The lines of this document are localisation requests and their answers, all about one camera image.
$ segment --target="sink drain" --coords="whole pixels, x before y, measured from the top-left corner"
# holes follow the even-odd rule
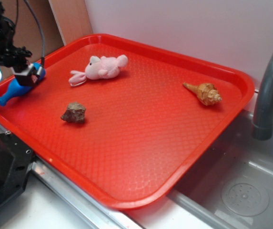
[[[224,185],[222,201],[233,213],[256,216],[268,207],[269,195],[266,189],[254,180],[238,178]]]

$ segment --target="metal countertop edge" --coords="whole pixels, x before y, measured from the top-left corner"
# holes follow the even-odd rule
[[[98,203],[64,175],[45,164],[40,158],[35,158],[31,171],[90,227],[94,229],[143,228],[125,214],[108,209]]]

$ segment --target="spiral shell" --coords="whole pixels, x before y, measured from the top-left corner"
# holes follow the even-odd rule
[[[222,100],[219,91],[212,83],[202,83],[198,86],[183,83],[183,86],[195,93],[198,99],[206,106],[214,105]]]

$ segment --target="sink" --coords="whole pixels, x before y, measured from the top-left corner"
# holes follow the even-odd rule
[[[253,139],[252,117],[242,111],[174,187],[216,228],[273,228],[273,137]]]

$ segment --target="white wall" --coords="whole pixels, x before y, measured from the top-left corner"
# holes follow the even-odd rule
[[[108,33],[232,67],[259,88],[273,53],[273,0],[85,0]]]

